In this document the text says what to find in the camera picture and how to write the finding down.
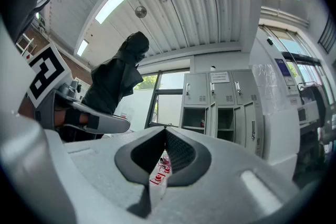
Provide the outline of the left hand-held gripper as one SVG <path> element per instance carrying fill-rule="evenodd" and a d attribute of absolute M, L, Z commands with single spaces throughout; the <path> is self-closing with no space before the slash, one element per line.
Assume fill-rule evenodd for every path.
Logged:
<path fill-rule="evenodd" d="M 74 108 L 90 114 L 86 125 L 70 125 L 78 130 L 92 134 L 113 134 L 124 133 L 130 128 L 131 123 L 127 119 L 96 111 L 79 102 L 76 98 L 79 81 L 73 79 L 70 68 L 54 45 L 44 47 L 28 64 L 36 76 L 27 95 L 34 106 L 34 120 L 43 128 L 55 128 L 55 97 L 65 104 L 62 110 Z"/>

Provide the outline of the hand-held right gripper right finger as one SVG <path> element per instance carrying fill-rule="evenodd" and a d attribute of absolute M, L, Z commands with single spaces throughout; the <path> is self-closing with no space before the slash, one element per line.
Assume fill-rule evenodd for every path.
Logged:
<path fill-rule="evenodd" d="M 212 160 L 194 184 L 166 189 L 148 216 L 151 223 L 266 224 L 299 192 L 291 179 L 238 144 L 171 130 L 204 145 Z"/>

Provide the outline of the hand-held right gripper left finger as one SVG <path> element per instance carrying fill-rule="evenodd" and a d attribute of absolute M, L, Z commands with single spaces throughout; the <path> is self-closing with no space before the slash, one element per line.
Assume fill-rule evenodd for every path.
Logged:
<path fill-rule="evenodd" d="M 63 143 L 60 136 L 46 131 L 51 159 L 57 176 L 74 208 L 74 224 L 166 224 L 153 207 L 141 218 L 139 200 L 143 185 L 129 182 L 120 173 L 114 155 L 120 147 L 147 134 L 154 127 L 112 138 Z"/>

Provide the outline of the grey metal locker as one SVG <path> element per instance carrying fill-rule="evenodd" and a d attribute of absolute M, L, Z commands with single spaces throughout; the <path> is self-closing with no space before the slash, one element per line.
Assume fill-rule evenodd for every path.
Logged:
<path fill-rule="evenodd" d="M 250 69 L 227 72 L 230 83 L 211 83 L 211 71 L 185 75 L 179 126 L 262 157 L 264 116 L 254 75 Z"/>

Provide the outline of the person's left forearm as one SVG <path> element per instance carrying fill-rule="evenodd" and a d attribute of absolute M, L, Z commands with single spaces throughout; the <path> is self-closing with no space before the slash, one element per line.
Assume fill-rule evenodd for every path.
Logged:
<path fill-rule="evenodd" d="M 35 108 L 31 100 L 28 97 L 24 97 L 19 109 L 18 114 L 25 116 L 27 118 L 34 119 L 35 117 Z"/>

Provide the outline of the person's left hand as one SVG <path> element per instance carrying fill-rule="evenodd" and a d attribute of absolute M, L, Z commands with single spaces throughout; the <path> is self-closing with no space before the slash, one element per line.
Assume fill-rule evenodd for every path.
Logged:
<path fill-rule="evenodd" d="M 90 114 L 83 113 L 77 109 L 68 108 L 54 111 L 55 126 L 71 125 L 86 125 L 89 121 Z"/>

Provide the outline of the black-framed window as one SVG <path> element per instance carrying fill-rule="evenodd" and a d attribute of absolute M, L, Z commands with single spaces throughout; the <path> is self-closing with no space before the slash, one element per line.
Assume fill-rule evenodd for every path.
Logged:
<path fill-rule="evenodd" d="M 145 106 L 144 128 L 153 126 L 178 127 L 181 117 L 184 77 L 189 68 L 158 71 L 143 76 L 143 81 L 134 87 L 135 92 L 150 93 Z"/>

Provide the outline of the short ceiling light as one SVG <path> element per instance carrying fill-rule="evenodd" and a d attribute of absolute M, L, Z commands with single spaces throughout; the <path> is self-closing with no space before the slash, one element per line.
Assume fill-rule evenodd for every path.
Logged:
<path fill-rule="evenodd" d="M 80 56 L 80 57 L 82 56 L 82 54 L 85 51 L 85 49 L 86 49 L 86 47 L 87 47 L 88 44 L 89 43 L 85 39 L 82 40 L 82 42 L 81 42 L 81 44 L 80 44 L 80 46 L 79 46 L 79 48 L 77 50 L 77 55 L 78 56 Z"/>

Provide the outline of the white kiosk machine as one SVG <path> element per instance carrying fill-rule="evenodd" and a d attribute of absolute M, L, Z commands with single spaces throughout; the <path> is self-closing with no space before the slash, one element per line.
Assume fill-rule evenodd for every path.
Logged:
<path fill-rule="evenodd" d="M 300 145 L 298 92 L 290 93 L 282 70 L 284 57 L 258 28 L 249 66 L 253 71 L 264 116 L 263 159 L 282 176 L 293 178 Z"/>

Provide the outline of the white paper sign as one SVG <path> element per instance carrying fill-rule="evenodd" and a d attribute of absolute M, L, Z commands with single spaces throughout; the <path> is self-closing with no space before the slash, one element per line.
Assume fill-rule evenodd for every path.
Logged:
<path fill-rule="evenodd" d="M 229 73 L 227 71 L 211 72 L 210 80 L 211 83 L 230 83 Z"/>

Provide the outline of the round ceiling fixture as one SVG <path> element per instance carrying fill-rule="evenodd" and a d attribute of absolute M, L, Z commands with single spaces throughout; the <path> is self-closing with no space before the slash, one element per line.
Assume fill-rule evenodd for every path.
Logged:
<path fill-rule="evenodd" d="M 138 18 L 140 18 L 140 19 L 142 19 L 142 18 L 144 18 L 146 15 L 147 15 L 147 9 L 144 7 L 144 6 L 138 6 L 135 10 L 134 10 L 134 12 L 135 12 L 135 15 L 138 17 Z"/>

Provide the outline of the large side window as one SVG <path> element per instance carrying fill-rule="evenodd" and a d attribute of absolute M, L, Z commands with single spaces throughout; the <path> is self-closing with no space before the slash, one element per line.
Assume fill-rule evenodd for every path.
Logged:
<path fill-rule="evenodd" d="M 275 47 L 282 53 L 297 84 L 318 84 L 323 87 L 329 104 L 336 101 L 330 80 L 322 67 L 322 61 L 317 57 L 306 41 L 294 31 L 276 28 L 267 25 L 259 25 Z"/>

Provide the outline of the grey machine with black frame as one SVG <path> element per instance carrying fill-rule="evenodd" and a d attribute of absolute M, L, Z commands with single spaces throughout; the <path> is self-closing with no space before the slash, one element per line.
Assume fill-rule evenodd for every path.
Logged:
<path fill-rule="evenodd" d="M 336 103 L 329 104 L 323 87 L 314 82 L 299 83 L 298 90 L 300 133 L 316 130 L 324 145 L 336 140 Z"/>

